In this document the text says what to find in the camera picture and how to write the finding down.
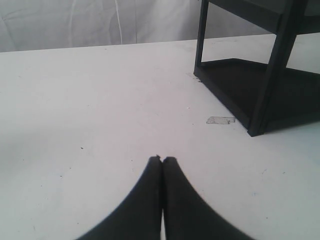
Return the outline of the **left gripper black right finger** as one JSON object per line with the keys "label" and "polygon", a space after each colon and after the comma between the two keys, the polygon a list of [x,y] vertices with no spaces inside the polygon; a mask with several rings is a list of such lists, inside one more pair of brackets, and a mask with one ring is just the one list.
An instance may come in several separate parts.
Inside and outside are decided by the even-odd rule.
{"label": "left gripper black right finger", "polygon": [[195,191],[175,157],[162,162],[163,214],[167,240],[249,240]]}

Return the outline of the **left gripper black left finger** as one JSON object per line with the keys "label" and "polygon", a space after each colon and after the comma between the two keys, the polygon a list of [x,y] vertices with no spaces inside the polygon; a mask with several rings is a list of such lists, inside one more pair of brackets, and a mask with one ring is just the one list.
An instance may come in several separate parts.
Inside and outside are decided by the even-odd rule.
{"label": "left gripper black left finger", "polygon": [[120,205],[80,240],[159,240],[162,226],[162,162],[149,158]]}

